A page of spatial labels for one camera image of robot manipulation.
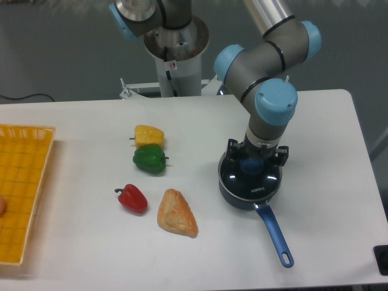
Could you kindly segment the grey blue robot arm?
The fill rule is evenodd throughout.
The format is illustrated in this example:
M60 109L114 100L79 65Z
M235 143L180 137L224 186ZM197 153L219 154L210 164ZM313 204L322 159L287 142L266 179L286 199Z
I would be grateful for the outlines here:
M316 55L321 34L311 22L297 21L285 1L246 1L245 6L263 43L251 50L230 45L218 54L213 68L250 114L242 142L246 155L283 166L289 151L279 141L298 95L278 75ZM109 9L125 38L143 38L155 60L163 97L201 93L201 56L209 30L193 15L190 1L113 1Z

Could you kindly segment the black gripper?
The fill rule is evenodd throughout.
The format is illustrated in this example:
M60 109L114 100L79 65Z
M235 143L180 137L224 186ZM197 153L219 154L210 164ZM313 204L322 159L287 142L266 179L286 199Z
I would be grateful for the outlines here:
M276 146L267 147L266 145L257 147L248 139L245 139L243 142L238 142L235 139L229 139L227 142L227 161L235 162L239 159L246 160L249 158L269 159L270 157L273 164L277 166L284 166L289 157L289 147L286 145L282 145L277 148Z

